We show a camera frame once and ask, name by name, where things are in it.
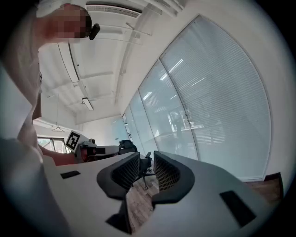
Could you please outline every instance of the black office chair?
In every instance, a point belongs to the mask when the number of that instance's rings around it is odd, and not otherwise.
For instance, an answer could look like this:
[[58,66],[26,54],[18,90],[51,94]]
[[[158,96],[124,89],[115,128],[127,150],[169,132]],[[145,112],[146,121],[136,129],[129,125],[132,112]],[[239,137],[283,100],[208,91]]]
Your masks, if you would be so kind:
[[119,155],[129,153],[129,152],[138,152],[137,147],[130,140],[122,140],[119,142]]
[[151,161],[152,161],[152,158],[150,157],[150,155],[151,155],[151,152],[148,152],[147,155],[145,156],[145,159],[140,159],[140,171],[139,171],[138,177],[134,181],[134,182],[136,182],[140,178],[143,178],[146,190],[148,189],[148,187],[147,187],[147,184],[146,184],[145,177],[155,175],[155,174],[147,174],[147,172],[151,173],[151,171],[152,171],[152,169],[150,168],[151,167]]

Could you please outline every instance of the black rectangle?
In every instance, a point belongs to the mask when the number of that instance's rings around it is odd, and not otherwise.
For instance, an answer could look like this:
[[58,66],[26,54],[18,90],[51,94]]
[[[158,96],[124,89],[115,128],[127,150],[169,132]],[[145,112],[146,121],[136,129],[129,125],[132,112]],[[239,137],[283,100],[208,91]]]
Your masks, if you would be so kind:
[[100,154],[100,155],[106,154],[106,148],[105,147],[96,147],[96,154]]
[[62,173],[61,177],[63,179],[67,179],[67,178],[74,177],[76,175],[80,175],[80,173],[77,170],[73,170],[73,171],[70,171],[70,172]]
[[256,218],[255,214],[246,206],[234,191],[220,193],[221,198],[241,227]]

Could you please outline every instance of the fluorescent light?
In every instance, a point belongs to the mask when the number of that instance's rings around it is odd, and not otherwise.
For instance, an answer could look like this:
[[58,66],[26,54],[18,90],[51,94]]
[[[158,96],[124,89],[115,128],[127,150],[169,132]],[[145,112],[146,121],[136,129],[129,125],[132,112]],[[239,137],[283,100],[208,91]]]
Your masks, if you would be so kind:
[[151,93],[152,93],[152,92],[149,91],[149,92],[147,93],[147,95],[144,96],[143,100],[147,99],[147,97],[148,97]]
[[89,110],[93,110],[93,107],[92,107],[92,105],[91,105],[91,103],[89,102],[89,100],[88,100],[87,97],[82,98],[82,101],[83,101],[83,103],[87,106],[87,108],[88,108]]
[[200,81],[202,81],[203,79],[199,80],[198,82],[195,82],[193,85],[191,85],[190,87],[194,86],[195,84],[199,83]]
[[178,67],[178,65],[180,64],[180,63],[182,63],[184,60],[183,59],[181,59],[179,62],[177,62],[177,64],[175,65],[175,66],[173,66],[168,72],[172,72],[176,67]]
[[165,74],[160,78],[160,80],[162,81],[162,80],[164,80],[166,77],[167,77],[167,74],[165,73]]

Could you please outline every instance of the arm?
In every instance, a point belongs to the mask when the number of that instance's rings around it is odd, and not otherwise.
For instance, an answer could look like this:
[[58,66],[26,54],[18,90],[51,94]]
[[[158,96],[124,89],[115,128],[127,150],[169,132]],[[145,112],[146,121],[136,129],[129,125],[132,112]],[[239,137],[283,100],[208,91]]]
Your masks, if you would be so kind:
[[54,160],[56,166],[77,164],[74,153],[62,154],[51,150],[47,150],[46,148],[40,145],[39,148],[41,149],[43,155],[50,156]]

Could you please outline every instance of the floor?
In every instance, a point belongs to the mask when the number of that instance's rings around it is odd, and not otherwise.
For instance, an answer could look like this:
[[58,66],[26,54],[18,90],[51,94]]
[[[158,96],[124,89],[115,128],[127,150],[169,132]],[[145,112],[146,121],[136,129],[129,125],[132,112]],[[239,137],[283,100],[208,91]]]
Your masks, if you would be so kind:
[[[148,190],[145,190],[143,179],[134,183],[127,193],[129,222],[132,233],[135,233],[151,216],[153,208],[151,198],[159,192],[155,176],[145,178]],[[280,183],[278,179],[261,182],[247,182],[250,188],[262,195],[272,205],[280,201]]]

